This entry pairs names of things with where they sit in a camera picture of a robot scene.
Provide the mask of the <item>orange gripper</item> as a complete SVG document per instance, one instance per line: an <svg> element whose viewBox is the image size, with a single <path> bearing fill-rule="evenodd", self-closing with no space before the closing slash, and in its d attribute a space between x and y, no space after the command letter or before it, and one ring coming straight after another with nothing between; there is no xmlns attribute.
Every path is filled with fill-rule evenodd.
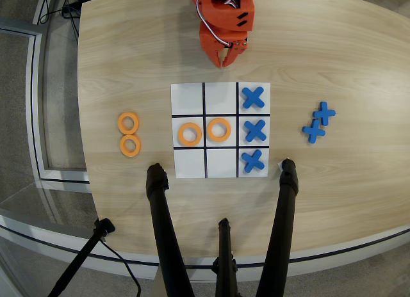
<svg viewBox="0 0 410 297"><path fill-rule="evenodd" d="M246 31L232 31L202 22L199 35L202 49L218 68L230 66L248 47ZM226 54L223 65L220 60L221 52Z"/></svg>

